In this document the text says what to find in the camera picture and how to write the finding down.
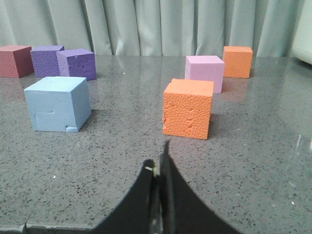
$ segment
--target red cube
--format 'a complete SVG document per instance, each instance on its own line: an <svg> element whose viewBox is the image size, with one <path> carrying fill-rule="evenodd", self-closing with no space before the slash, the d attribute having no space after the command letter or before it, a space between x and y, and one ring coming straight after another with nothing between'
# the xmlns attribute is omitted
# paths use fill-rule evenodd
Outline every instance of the red cube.
<svg viewBox="0 0 312 234"><path fill-rule="evenodd" d="M7 45L0 47L0 77L21 78L34 72L31 46Z"/></svg>

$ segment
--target light blue cube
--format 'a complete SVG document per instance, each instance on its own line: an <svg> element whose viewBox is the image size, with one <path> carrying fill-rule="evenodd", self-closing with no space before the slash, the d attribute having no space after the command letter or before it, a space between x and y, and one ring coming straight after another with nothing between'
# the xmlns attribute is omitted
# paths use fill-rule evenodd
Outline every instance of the light blue cube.
<svg viewBox="0 0 312 234"><path fill-rule="evenodd" d="M86 78L45 77L24 93L35 131L78 132L91 115Z"/></svg>

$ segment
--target violet cube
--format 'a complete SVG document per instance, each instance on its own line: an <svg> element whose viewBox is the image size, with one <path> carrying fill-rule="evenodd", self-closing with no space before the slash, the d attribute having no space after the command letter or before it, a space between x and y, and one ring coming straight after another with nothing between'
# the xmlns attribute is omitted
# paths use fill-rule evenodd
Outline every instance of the violet cube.
<svg viewBox="0 0 312 234"><path fill-rule="evenodd" d="M214 81L214 94L222 90L224 61L218 56L186 56L185 79Z"/></svg>
<svg viewBox="0 0 312 234"><path fill-rule="evenodd" d="M57 51L61 50L64 50L63 45L44 45L30 51L36 77L60 75Z"/></svg>
<svg viewBox="0 0 312 234"><path fill-rule="evenodd" d="M58 67L63 77L97 78L95 55L85 49L64 50L57 52Z"/></svg>

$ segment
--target white appliance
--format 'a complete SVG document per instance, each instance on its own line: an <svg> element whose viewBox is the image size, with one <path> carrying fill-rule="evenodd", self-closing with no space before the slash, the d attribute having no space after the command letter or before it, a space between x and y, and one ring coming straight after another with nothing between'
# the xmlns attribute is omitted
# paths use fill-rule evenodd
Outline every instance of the white appliance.
<svg viewBox="0 0 312 234"><path fill-rule="evenodd" d="M305 0L292 44L295 57L312 64L312 0Z"/></svg>

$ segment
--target foam cube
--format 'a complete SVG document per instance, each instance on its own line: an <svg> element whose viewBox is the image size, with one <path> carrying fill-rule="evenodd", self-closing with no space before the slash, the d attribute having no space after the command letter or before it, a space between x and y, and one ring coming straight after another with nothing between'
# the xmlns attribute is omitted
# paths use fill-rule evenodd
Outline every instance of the foam cube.
<svg viewBox="0 0 312 234"><path fill-rule="evenodd" d="M36 77L60 76L57 51L61 50L62 45L45 45L30 51Z"/></svg>
<svg viewBox="0 0 312 234"><path fill-rule="evenodd" d="M64 50L57 52L61 76L97 78L95 55L85 49Z"/></svg>
<svg viewBox="0 0 312 234"><path fill-rule="evenodd" d="M91 115L86 78L45 77L24 93L35 131L78 132Z"/></svg>
<svg viewBox="0 0 312 234"><path fill-rule="evenodd" d="M34 72L31 46L7 45L0 47L0 77L21 78Z"/></svg>
<svg viewBox="0 0 312 234"><path fill-rule="evenodd" d="M172 79L164 91L163 133L207 139L213 81Z"/></svg>
<svg viewBox="0 0 312 234"><path fill-rule="evenodd" d="M224 77L249 78L253 50L246 46L224 46Z"/></svg>
<svg viewBox="0 0 312 234"><path fill-rule="evenodd" d="M218 56L186 56L185 79L214 82L214 93L222 90L224 62Z"/></svg>

